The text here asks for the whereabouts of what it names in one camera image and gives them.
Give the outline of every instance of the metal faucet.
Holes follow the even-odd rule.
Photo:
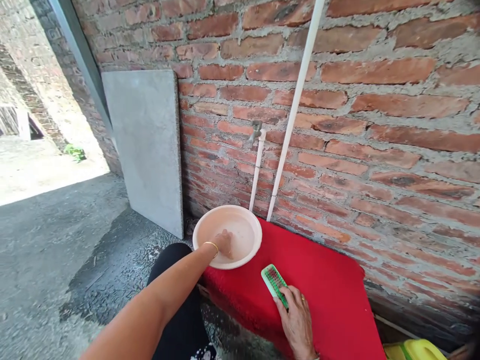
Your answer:
[[[254,120],[252,121],[252,126],[253,126],[253,133],[251,134],[250,138],[248,141],[254,142],[256,138],[258,138],[262,133],[260,130],[262,130],[262,122],[260,120]]]

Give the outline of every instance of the person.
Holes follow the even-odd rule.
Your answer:
[[[232,233],[226,229],[192,251],[167,246],[155,261],[147,286],[113,318],[81,360],[217,359],[200,311],[200,276],[219,254],[230,257]],[[308,302],[293,287],[283,287],[289,310],[276,298],[285,336],[296,360],[318,359],[313,346]]]

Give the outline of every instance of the sunlit ground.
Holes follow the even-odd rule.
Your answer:
[[[46,139],[0,136],[0,206],[107,173],[104,163],[73,161]]]

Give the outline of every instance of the hand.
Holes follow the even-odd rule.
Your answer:
[[[213,243],[218,246],[218,250],[221,252],[221,254],[229,259],[233,259],[232,237],[233,234],[231,232],[228,232],[227,229],[223,229],[223,231],[217,234],[213,240]]]
[[[294,286],[282,287],[280,292],[285,295],[288,312],[282,301],[274,297],[276,307],[281,317],[281,325],[286,339],[293,350],[296,360],[315,360],[318,358],[314,349],[312,333],[312,317],[307,300]]]

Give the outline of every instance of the red cloth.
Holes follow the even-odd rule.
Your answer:
[[[313,342],[322,360],[385,360],[363,284],[364,270],[345,255],[259,221],[262,244],[252,260],[232,270],[205,271],[214,303],[291,356],[279,312],[261,276],[264,267],[274,264],[285,282],[308,300]]]

